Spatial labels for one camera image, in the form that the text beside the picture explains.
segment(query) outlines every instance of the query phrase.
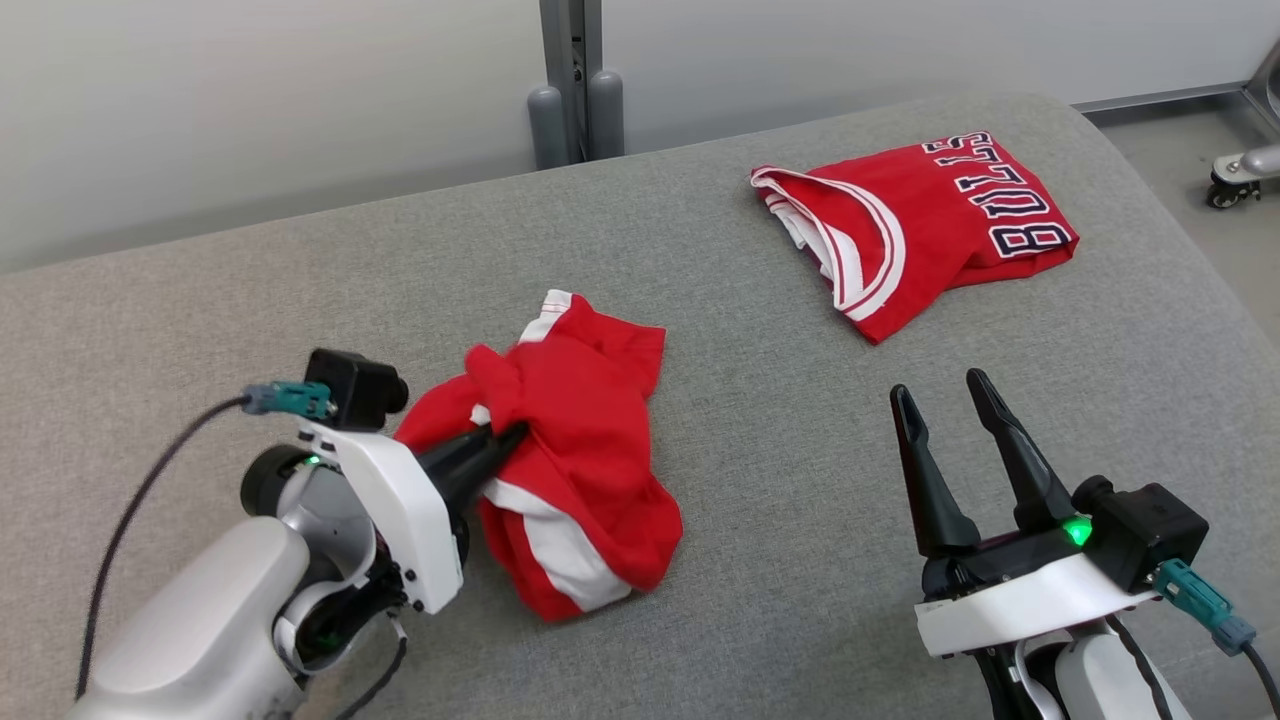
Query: cable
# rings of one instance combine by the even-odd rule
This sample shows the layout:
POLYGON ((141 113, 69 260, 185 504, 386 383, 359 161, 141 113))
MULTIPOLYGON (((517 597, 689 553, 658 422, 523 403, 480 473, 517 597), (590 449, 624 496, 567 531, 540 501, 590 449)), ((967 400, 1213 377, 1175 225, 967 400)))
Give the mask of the cable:
POLYGON ((1258 671, 1258 678, 1262 680, 1262 688, 1267 691, 1267 700, 1271 701, 1271 712, 1276 717, 1280 717, 1280 691, 1276 689, 1276 679, 1271 676, 1271 671, 1267 670, 1267 664, 1262 661, 1262 656, 1253 647, 1253 643, 1244 643, 1240 650, 1253 664, 1253 669, 1258 671))
POLYGON ((178 450, 191 439, 191 436, 196 434, 196 430, 202 428, 206 423, 212 420, 221 413, 230 410, 233 407, 239 407, 250 401, 250 396, 242 395, 206 410, 201 416, 192 420, 187 429, 182 430, 169 443, 169 447, 160 455, 156 464, 151 466, 151 470, 143 478, 142 484, 138 486, 137 492, 133 493, 133 500, 129 501, 129 506, 124 509, 124 514, 120 515, 120 521, 115 525, 115 533, 111 534, 111 542, 106 544, 106 553, 102 555, 102 564, 97 568, 97 582, 93 583, 93 596, 88 601, 88 616, 84 619, 84 647, 81 651, 81 671, 79 678, 76 680, 76 700, 79 700, 88 689, 88 671, 93 661, 93 635, 97 633, 97 614, 102 609, 102 593, 106 592, 106 575, 111 571, 111 561, 115 560, 115 551, 120 547, 120 541, 124 539, 124 530, 129 527, 129 521, 133 520, 133 515, 137 514, 138 507, 142 505, 142 500, 146 498, 147 492, 151 491, 151 486, 155 484, 156 478, 164 471, 165 465, 173 460, 173 456, 178 454, 178 450))
POLYGON ((1129 628, 1125 628, 1115 615, 1107 615, 1107 625, 1120 635, 1120 643, 1124 644, 1124 648, 1133 656, 1134 662, 1138 664, 1138 673, 1142 674, 1142 679, 1147 680, 1147 685, 1151 688, 1151 700, 1156 702, 1156 712, 1160 715, 1160 720, 1174 720, 1172 714, 1169 712, 1169 701, 1165 700, 1165 688, 1161 687, 1160 679, 1156 678, 1156 671, 1151 669, 1147 656, 1143 655, 1142 648, 1138 647, 1133 635, 1129 634, 1129 628))
POLYGON ((404 634, 404 628, 399 624, 399 620, 397 620, 394 615, 388 614, 387 616, 390 618, 392 625, 396 626, 396 634, 399 635, 399 644, 396 648, 396 657, 392 659, 392 664, 387 667, 387 671, 383 673, 383 676, 378 678, 378 682, 374 683, 371 688, 365 691, 365 694, 360 696, 356 700, 356 702, 351 703, 351 706, 347 707, 347 710, 339 712, 338 716, 334 717, 334 720, 351 720, 352 717, 355 717, 357 712, 360 712, 366 705, 369 705, 369 701, 374 700, 374 696, 378 694, 378 691, 385 688, 387 684, 392 682, 392 675, 394 675, 396 671, 399 670, 399 664, 404 660, 404 653, 408 652, 408 635, 404 634))

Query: gray couch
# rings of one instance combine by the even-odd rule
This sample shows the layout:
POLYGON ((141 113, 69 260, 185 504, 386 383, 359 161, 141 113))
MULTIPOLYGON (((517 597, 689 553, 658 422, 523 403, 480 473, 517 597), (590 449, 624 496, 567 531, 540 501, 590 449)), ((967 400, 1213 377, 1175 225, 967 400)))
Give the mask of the gray couch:
MULTIPOLYGON (((485 551, 365 717, 982 717, 977 666, 928 657, 887 395, 908 383, 986 534, 1012 497, 964 372, 984 368, 1074 487, 1167 484, 1212 523, 1197 568, 1280 664, 1280 366, 1119 152, 1036 96, 900 105, 691 147, 401 197, 0 278, 0 716, 70 705, 102 547, 164 443, 315 346, 394 364, 415 393, 504 347, 550 287, 668 329, 654 466, 686 536, 650 596, 545 625, 485 551), (989 129, 1079 231, 1066 265, 946 293, 872 347, 748 187, 989 129)), ((120 552, 108 639, 242 516, 247 462, 285 419, 198 434, 120 552)), ((1162 605, 1130 614, 1198 717, 1257 717, 1243 659, 1162 605)), ((379 630, 314 687, 326 717, 381 673, 379 630)))

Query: metal stand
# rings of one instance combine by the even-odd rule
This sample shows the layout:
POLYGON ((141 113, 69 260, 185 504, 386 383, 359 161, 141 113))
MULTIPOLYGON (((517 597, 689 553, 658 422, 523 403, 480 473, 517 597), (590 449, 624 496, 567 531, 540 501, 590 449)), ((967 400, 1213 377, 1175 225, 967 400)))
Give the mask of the metal stand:
POLYGON ((600 0, 540 0, 547 86, 529 96, 538 169, 625 154, 622 77, 603 67, 600 0))

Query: white wall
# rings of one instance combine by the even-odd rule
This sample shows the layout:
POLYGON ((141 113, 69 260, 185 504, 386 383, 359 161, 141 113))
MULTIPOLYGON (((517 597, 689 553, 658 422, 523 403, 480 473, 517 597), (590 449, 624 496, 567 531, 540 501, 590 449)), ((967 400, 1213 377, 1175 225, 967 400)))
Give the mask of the white wall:
POLYGON ((1277 0, 602 3, 627 152, 964 90, 1243 85, 1280 37, 1277 0))
POLYGON ((0 1, 0 272, 531 170, 532 0, 0 1))

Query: red jersey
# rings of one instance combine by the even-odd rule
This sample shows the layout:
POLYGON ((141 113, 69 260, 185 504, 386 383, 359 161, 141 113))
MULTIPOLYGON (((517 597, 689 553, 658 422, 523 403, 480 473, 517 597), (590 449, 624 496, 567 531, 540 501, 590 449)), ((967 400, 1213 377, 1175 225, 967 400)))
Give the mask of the red jersey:
POLYGON ((1039 178, 986 132, 808 173, 765 165, 751 186, 872 343, 943 291, 1034 275, 1079 240, 1039 178))

